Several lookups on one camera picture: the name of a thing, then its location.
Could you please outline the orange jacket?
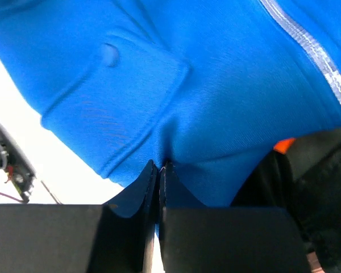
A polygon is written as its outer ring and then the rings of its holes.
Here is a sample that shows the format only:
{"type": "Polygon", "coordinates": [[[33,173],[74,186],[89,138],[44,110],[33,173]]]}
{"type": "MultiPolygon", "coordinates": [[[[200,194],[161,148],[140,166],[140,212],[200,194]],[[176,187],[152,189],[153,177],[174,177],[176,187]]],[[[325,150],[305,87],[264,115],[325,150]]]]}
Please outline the orange jacket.
{"type": "Polygon", "coordinates": [[[273,150],[280,153],[286,154],[291,145],[296,141],[296,138],[284,139],[276,143],[273,150]]]}

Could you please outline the blue zip jacket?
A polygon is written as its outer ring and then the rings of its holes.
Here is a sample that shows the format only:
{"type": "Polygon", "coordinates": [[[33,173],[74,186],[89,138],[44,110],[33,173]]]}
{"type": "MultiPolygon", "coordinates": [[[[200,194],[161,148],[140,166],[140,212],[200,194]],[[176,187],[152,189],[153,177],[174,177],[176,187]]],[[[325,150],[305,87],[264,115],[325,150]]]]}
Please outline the blue zip jacket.
{"type": "Polygon", "coordinates": [[[0,61],[97,174],[171,160],[208,206],[277,142],[341,127],[341,1],[0,1],[0,61]]]}

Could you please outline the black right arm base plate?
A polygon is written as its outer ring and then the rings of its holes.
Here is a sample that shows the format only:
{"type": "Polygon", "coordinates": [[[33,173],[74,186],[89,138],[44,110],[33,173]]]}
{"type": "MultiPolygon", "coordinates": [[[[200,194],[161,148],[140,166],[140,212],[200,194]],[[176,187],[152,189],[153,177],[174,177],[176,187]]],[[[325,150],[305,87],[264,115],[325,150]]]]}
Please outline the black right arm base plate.
{"type": "Polygon", "coordinates": [[[7,175],[21,197],[21,202],[28,203],[34,188],[36,173],[16,141],[0,124],[0,170],[7,175]]]}

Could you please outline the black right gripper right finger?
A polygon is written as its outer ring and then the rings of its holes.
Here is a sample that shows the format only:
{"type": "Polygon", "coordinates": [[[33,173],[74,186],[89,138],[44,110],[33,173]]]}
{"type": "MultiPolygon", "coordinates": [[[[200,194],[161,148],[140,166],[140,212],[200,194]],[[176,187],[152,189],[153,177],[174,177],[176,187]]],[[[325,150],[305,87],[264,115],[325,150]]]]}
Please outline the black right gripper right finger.
{"type": "Polygon", "coordinates": [[[160,173],[161,257],[166,272],[310,272],[299,231],[280,208],[210,208],[160,173]]]}

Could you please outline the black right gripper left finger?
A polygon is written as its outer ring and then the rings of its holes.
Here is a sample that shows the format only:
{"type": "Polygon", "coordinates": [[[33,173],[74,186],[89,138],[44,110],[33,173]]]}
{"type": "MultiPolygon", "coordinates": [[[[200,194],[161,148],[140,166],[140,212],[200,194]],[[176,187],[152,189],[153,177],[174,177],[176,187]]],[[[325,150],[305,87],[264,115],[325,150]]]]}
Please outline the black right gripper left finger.
{"type": "Polygon", "coordinates": [[[150,272],[157,168],[102,205],[0,204],[0,273],[150,272]]]}

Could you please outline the pink suitcase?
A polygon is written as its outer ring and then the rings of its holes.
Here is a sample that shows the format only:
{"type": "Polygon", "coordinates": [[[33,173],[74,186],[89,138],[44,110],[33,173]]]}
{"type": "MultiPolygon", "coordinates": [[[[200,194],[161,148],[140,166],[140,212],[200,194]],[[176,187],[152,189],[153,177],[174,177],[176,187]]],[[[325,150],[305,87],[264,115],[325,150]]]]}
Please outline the pink suitcase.
{"type": "Polygon", "coordinates": [[[277,206],[295,220],[313,268],[341,272],[341,128],[270,152],[241,187],[234,206],[277,206]]]}

